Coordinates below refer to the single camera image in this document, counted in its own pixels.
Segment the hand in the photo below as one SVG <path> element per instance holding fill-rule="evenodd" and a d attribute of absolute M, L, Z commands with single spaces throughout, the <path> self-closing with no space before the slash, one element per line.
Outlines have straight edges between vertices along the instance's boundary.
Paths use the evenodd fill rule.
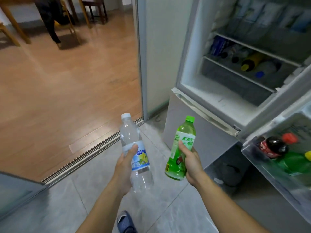
<path fill-rule="evenodd" d="M 130 180 L 132 172 L 131 161 L 137 153 L 137 150 L 138 145 L 134 144 L 125 157 L 123 153 L 121 154 L 115 166 L 115 173 L 111 179 L 123 196 L 126 195 L 132 187 Z"/>
<path fill-rule="evenodd" d="M 197 187 L 202 176 L 206 175 L 201 165 L 199 155 L 193 147 L 191 151 L 188 150 L 188 148 L 182 143 L 182 141 L 178 142 L 178 147 L 186 155 L 186 178 L 192 186 Z"/>

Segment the table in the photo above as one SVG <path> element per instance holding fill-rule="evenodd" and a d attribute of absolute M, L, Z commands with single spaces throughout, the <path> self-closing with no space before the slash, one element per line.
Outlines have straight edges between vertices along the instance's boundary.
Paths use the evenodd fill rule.
<path fill-rule="evenodd" d="M 31 41 L 29 39 L 29 37 L 23 32 L 23 30 L 19 27 L 17 21 L 14 19 L 10 9 L 8 6 L 11 5 L 19 5 L 19 4 L 27 4 L 27 3 L 32 3 L 34 2 L 34 0 L 0 0 L 0 8 L 2 9 L 3 13 L 6 15 L 6 17 L 9 19 L 9 21 L 11 22 L 11 24 L 13 25 L 13 27 L 15 28 L 15 30 L 18 32 L 18 34 L 21 36 L 21 38 L 27 43 L 27 44 L 31 44 Z M 75 20 L 78 20 L 77 14 L 76 14 L 76 10 L 73 6 L 72 0 L 68 0 L 70 9 L 72 11 L 72 16 Z M 84 18 L 86 20 L 86 23 L 88 25 L 89 28 L 91 28 L 85 7 L 82 3 L 82 0 L 79 0 L 79 4 L 80 7 L 82 9 Z"/>

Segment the red bottle cap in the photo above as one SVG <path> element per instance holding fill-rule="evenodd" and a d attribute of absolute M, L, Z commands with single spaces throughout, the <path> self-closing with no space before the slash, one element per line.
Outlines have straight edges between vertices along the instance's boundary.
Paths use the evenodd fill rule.
<path fill-rule="evenodd" d="M 298 138 L 293 134 L 293 133 L 285 133 L 282 136 L 282 140 L 286 143 L 286 144 L 294 144 L 298 142 Z"/>

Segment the refrigerator handle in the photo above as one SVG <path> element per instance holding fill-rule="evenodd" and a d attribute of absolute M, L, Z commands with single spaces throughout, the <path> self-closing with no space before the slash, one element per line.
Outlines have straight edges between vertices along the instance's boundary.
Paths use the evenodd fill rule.
<path fill-rule="evenodd" d="M 207 120 L 208 122 L 210 122 L 211 124 L 215 125 L 216 127 L 218 127 L 219 129 L 223 130 L 224 132 L 228 133 L 231 136 L 235 136 L 236 131 L 232 131 L 232 129 L 230 129 L 229 127 L 221 124 L 219 121 L 213 119 L 212 117 L 210 117 L 209 115 L 207 115 L 204 111 L 202 111 L 201 109 L 199 109 L 198 107 L 196 107 L 191 101 L 189 101 L 187 98 L 185 98 L 183 95 L 175 93 L 176 96 L 182 101 L 184 102 L 188 107 L 190 107 L 193 111 L 195 111 L 198 115 L 200 115 L 201 117 L 203 117 L 205 120 Z"/>

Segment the white bottle cap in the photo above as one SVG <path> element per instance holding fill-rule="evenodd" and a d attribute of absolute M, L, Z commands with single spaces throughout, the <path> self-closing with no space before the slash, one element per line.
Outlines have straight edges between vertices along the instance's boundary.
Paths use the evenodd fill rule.
<path fill-rule="evenodd" d="M 121 119 L 130 118 L 130 113 L 121 114 Z"/>

